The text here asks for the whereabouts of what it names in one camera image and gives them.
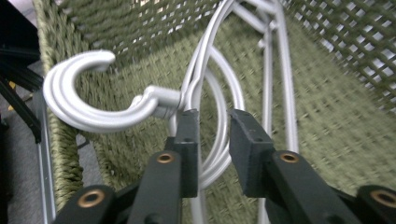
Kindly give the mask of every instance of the green woven basket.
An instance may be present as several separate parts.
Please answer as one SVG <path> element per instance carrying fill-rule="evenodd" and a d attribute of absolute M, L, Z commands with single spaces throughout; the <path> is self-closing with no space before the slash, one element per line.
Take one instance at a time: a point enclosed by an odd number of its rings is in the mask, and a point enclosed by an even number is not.
<path fill-rule="evenodd" d="M 78 92 L 90 105 L 124 109 L 149 84 L 179 89 L 192 51 L 218 1 L 34 0 L 45 71 L 77 53 L 110 49 L 106 73 L 82 75 Z M 391 1 L 285 3 L 302 154 L 333 187 L 354 194 L 361 185 L 396 189 L 395 6 Z M 262 36 L 235 16 L 216 46 L 238 75 L 247 111 L 261 118 Z M 216 66 L 209 64 L 216 71 Z M 285 148 L 280 71 L 275 70 L 273 138 Z M 202 148 L 207 153 L 216 108 L 205 87 Z M 56 205 L 82 188 L 76 134 L 49 113 Z M 121 189 L 138 179 L 148 157 L 163 149 L 166 121 L 148 119 L 112 134 L 82 133 L 94 142 L 105 184 Z M 242 196 L 231 166 L 206 190 L 211 223 L 256 222 L 256 200 Z M 185 208 L 186 223 L 191 222 Z"/>

